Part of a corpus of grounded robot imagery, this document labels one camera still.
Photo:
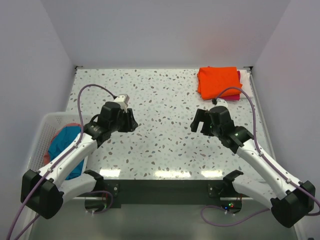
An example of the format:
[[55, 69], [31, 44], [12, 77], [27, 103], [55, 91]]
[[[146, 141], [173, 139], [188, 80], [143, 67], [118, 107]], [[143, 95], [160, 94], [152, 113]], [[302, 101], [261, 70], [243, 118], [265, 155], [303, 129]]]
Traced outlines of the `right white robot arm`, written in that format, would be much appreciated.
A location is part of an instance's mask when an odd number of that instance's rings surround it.
[[291, 228], [314, 209], [316, 188], [310, 181], [302, 182], [280, 166], [255, 141], [243, 126], [236, 126], [225, 106], [210, 110], [197, 109], [190, 125], [192, 132], [217, 137], [222, 145], [245, 160], [265, 181], [262, 184], [234, 170], [223, 178], [223, 192], [230, 197], [244, 194], [269, 209], [284, 227]]

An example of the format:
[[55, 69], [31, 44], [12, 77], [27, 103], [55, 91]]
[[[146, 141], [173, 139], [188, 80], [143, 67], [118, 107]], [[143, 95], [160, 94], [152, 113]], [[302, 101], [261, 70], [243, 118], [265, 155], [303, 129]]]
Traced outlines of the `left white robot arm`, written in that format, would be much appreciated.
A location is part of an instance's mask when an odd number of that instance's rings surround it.
[[71, 171], [104, 142], [112, 133], [133, 132], [138, 124], [128, 108], [126, 94], [106, 102], [97, 116], [84, 126], [84, 132], [53, 161], [38, 171], [29, 169], [22, 177], [20, 201], [45, 219], [52, 218], [63, 204], [82, 194], [99, 196], [104, 190], [103, 177], [86, 170], [77, 178], [67, 180]]

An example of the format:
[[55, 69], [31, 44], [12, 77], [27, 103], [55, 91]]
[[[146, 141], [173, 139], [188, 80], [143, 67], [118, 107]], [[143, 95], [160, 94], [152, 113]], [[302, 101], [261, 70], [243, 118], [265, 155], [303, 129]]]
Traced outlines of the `folded magenta t shirt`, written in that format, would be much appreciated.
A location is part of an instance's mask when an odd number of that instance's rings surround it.
[[[241, 80], [241, 73], [239, 70], [237, 71], [237, 75], [238, 75], [238, 80], [240, 81]], [[226, 101], [238, 101], [240, 99], [240, 94], [224, 96], [223, 99]]]

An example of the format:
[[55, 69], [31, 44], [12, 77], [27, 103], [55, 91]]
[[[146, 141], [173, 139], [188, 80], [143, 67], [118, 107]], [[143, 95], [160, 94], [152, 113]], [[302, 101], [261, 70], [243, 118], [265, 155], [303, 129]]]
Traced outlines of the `folded orange t shirt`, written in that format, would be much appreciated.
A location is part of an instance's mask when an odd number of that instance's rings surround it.
[[223, 90], [230, 87], [242, 88], [235, 66], [200, 67], [197, 78], [197, 91], [203, 100], [216, 98]]

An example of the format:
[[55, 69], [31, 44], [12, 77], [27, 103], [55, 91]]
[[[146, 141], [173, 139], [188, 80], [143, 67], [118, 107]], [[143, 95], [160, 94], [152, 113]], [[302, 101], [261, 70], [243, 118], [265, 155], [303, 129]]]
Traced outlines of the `folded white t shirt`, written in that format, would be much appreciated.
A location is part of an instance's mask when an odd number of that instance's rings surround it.
[[253, 91], [251, 88], [251, 81], [250, 81], [250, 73], [247, 72], [246, 69], [240, 69], [238, 70], [240, 74], [240, 83], [242, 84], [241, 89], [250, 97], [253, 98]]

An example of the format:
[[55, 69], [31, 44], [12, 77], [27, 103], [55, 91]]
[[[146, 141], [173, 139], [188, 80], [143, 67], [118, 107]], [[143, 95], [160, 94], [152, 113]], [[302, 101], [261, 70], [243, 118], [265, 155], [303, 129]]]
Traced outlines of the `white plastic laundry basket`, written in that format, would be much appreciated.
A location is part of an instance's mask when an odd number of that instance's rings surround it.
[[46, 182], [54, 184], [58, 189], [64, 190], [92, 184], [93, 177], [84, 173], [83, 168], [80, 171], [80, 176], [66, 180], [81, 161], [84, 161], [83, 167], [86, 166], [88, 155], [96, 149], [96, 142], [86, 133], [78, 133], [57, 157], [49, 163], [45, 163], [45, 154], [49, 151], [53, 139], [57, 138], [57, 132], [67, 124], [78, 124], [79, 122], [78, 115], [66, 112], [49, 113], [43, 118], [32, 146], [28, 163], [29, 169], [22, 177], [23, 189], [29, 191], [38, 182], [42, 185]]

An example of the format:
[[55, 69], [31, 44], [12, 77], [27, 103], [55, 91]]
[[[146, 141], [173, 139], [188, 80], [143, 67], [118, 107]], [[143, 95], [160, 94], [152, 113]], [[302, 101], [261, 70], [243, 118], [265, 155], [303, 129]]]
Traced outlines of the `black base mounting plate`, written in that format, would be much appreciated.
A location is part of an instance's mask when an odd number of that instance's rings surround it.
[[238, 193], [223, 180], [120, 180], [104, 181], [102, 190], [113, 196], [112, 208], [123, 205], [225, 205]]

